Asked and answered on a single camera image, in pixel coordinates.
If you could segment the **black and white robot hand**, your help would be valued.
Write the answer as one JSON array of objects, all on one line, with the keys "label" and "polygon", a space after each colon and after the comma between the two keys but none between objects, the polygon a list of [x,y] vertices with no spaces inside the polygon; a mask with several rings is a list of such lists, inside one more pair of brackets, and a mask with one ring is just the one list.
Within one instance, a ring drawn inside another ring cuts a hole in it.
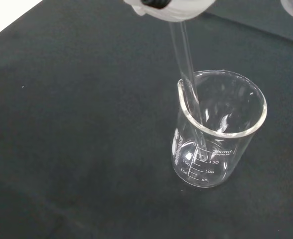
[{"label": "black and white robot hand", "polygon": [[182,22],[193,19],[209,7],[215,0],[124,0],[136,14],[150,15],[167,22]]}]

